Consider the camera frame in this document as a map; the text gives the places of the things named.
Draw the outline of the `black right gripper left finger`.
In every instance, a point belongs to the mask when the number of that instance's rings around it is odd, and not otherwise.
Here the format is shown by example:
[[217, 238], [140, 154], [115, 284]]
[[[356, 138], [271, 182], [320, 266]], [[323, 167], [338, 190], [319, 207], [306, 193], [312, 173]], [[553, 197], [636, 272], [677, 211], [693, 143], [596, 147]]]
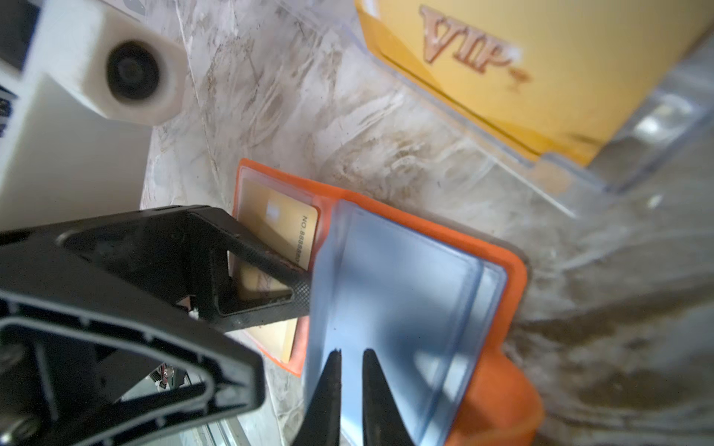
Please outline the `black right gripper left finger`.
[[341, 352], [333, 350], [327, 357], [294, 446], [340, 444], [341, 364]]

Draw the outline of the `gold VIP card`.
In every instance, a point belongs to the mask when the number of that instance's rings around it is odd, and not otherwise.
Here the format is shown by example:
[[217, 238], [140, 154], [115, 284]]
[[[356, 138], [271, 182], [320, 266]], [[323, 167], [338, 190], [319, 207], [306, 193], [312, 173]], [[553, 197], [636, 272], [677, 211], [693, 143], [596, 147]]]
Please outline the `gold VIP card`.
[[587, 165], [713, 27], [710, 1], [359, 1], [367, 48], [528, 160]]
[[241, 309], [252, 317], [245, 329], [267, 356], [293, 359], [309, 300], [307, 271], [319, 211], [256, 178], [240, 180], [235, 217], [257, 245], [234, 257]]

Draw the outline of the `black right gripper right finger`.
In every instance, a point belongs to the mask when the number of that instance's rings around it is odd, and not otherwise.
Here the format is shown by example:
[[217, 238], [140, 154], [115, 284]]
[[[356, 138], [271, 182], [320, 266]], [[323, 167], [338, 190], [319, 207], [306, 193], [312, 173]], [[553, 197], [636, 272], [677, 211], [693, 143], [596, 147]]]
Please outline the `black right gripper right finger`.
[[363, 438], [367, 446], [414, 446], [373, 349], [363, 356]]

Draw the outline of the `orange card holder wallet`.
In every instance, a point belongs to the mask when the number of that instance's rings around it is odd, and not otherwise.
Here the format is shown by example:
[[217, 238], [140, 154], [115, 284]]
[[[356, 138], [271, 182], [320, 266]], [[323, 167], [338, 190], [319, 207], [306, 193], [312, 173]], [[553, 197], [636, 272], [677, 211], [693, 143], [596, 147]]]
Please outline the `orange card holder wallet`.
[[502, 345], [528, 282], [517, 254], [362, 194], [243, 160], [234, 214], [290, 237], [312, 275], [307, 344], [292, 371], [316, 394], [341, 354], [338, 437], [366, 443], [364, 357], [379, 360], [416, 445], [528, 445], [541, 397]]

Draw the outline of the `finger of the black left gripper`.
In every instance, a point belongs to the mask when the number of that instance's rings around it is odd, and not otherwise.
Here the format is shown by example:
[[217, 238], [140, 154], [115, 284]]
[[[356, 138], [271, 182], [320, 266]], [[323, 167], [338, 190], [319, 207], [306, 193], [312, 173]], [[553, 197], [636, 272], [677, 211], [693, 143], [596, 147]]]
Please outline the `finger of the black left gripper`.
[[139, 445], [264, 400], [256, 352], [130, 284], [1, 287], [5, 445]]
[[228, 260], [256, 246], [226, 211], [168, 206], [10, 230], [1, 297], [74, 317], [155, 323], [189, 299], [219, 332], [250, 326]]

